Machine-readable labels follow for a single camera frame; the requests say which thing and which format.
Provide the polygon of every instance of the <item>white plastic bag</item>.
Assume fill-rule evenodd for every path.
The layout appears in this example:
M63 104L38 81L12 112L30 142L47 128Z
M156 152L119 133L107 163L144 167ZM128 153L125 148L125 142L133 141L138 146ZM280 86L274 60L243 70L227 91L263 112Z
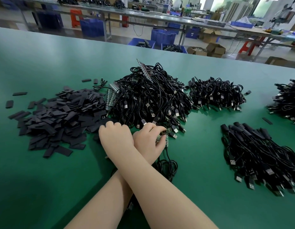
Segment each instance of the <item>white plastic bag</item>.
M179 9L180 8L180 5L181 5L181 0L176 0L173 3L173 9Z

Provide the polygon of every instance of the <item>air conditioner unit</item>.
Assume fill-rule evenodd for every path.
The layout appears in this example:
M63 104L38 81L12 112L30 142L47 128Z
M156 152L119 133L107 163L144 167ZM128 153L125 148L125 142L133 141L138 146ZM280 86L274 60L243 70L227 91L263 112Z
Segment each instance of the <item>air conditioner unit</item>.
M230 21L237 21L245 16L251 14L253 5L246 1L233 1L224 16L223 21L228 23Z

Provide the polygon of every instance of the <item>bundle of usb cables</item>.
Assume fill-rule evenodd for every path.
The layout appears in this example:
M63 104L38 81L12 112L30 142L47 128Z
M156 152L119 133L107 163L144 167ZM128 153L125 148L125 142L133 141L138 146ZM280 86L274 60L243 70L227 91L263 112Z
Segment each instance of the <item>bundle of usb cables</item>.
M292 121L295 121L295 80L290 79L289 84L275 84L279 90L277 96L273 96L274 106L268 106L270 113L278 113Z
M277 196L283 196L284 189L295 194L295 152L291 148L273 142L266 129L254 130L246 123L221 125L221 129L224 156L236 181L244 178L253 190L255 182L262 183Z
M218 108L232 108L233 110L242 111L240 105L246 102L242 94L243 86L234 85L230 81L222 81L221 78L203 81L196 77L189 81L191 89L190 96L194 102L193 108L197 109L204 105L210 109L210 106Z
M130 75L110 84L106 109L130 128L152 122L170 128L169 135L176 138L178 130L185 132L180 121L187 121L192 108L191 99L184 93L185 85L168 75L159 63L139 65L130 69Z

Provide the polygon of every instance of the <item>metal table frame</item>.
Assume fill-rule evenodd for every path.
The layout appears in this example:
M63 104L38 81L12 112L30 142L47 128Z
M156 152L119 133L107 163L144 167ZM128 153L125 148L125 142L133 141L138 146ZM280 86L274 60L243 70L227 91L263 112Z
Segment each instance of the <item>metal table frame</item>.
M81 17L89 17L89 18L97 18L103 21L103 28L104 28L104 41L107 42L107 40L111 39L111 21L114 22L119 22L119 23L129 23L129 24L135 24L135 25L140 25L140 26L149 26L149 27L154 27L154 28L160 28L160 29L171 29L168 26L160 26L160 25L152 25L152 24L145 24L145 23L136 23L136 22L130 22L130 21L121 21L117 19L111 19L110 14L117 14L117 15L123 15L123 16L128 16L128 17L137 17L137 18L142 18L142 19L152 19L152 20L158 20L159 22L168 22L168 23L177 23L182 25L182 29L175 29L174 30L179 30L181 31L181 36L178 45L183 45L185 36L187 31L195 26L195 27L200 27L200 28L208 28L212 30L221 30L221 31L228 31L228 32L234 32L236 33L235 37L229 37L229 36L222 36L225 38L229 39L235 39L237 41L250 41L253 42L251 44L251 48L254 46L254 44L261 45L262 47L260 48L260 51L258 54L253 58L252 62L256 61L257 57L262 53L264 50L265 46L267 44L269 45L274 45L274 46L282 46L282 47L294 47L292 45L285 45L285 44L278 44L278 43L272 43L273 40L283 40L285 37L281 35L272 35L272 34L267 34L267 33L258 33L258 32L250 32L250 31L245 31L245 30L237 30L232 28L231 26L226 26L226 27L219 27L219 26L211 26L207 25L206 23L202 22L197 22L192 20L190 17L178 17L178 16L172 16L172 15L165 15L162 13L155 13L155 12L142 12L142 11L137 11L137 10L131 10L131 9L115 9L113 7L101 7L101 6L96 6L96 5L88 5L88 4L81 4L81 5L67 5L67 4L62 4L60 5L57 3L56 0L22 0L30 3L39 3L39 4L51 4L51 5L57 5L57 6L62 6L62 7L67 7L71 9L79 9L79 10L86 10L86 11L96 11L100 14L100 17L97 16L92 16L92 15L81 15L81 14L75 14L72 13L72 15L77 15ZM36 15L36 19L39 24L39 28L41 28L41 24L39 21L39 18L36 14L36 11L45 11L42 9L37 9L37 8L32 8L32 11ZM58 13L62 14L68 14L71 15L70 12L64 12L64 11L58 11L58 10L51 10L55 11ZM23 18L23 22L25 26L28 28L27 21L23 15L23 12L21 11L21 15ZM109 27L109 34L107 34L107 29L106 29L106 22L108 21L108 27ZM249 39L250 37L253 36L260 36L260 37L266 37L266 41L261 42L259 41L258 37L256 39Z

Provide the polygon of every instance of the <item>background table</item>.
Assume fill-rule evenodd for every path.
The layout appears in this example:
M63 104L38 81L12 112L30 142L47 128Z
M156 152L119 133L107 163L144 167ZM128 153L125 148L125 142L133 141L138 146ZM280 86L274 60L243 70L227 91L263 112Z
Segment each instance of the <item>background table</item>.
M243 112L200 110L189 115L187 132L169 140L169 155L179 165L173 183L221 229L295 228L295 195L285 191L280 198L264 186L255 185L252 191L237 183L223 157L220 130L221 124L246 122L267 128L275 142L295 150L295 125L265 108L278 93L274 83L295 79L295 69L5 28L0 28L0 228L64 227L114 167L91 136L85 150L44 159L43 151L27 150L29 137L18 136L17 122L7 116L26 110L30 101L54 97L65 85L92 87L82 79L103 77L111 83L130 74L138 66L136 58L148 65L160 62L184 83L193 76L221 77L252 91ZM4 108L7 100L14 100L13 108ZM126 212L119 228L148 225L135 208Z

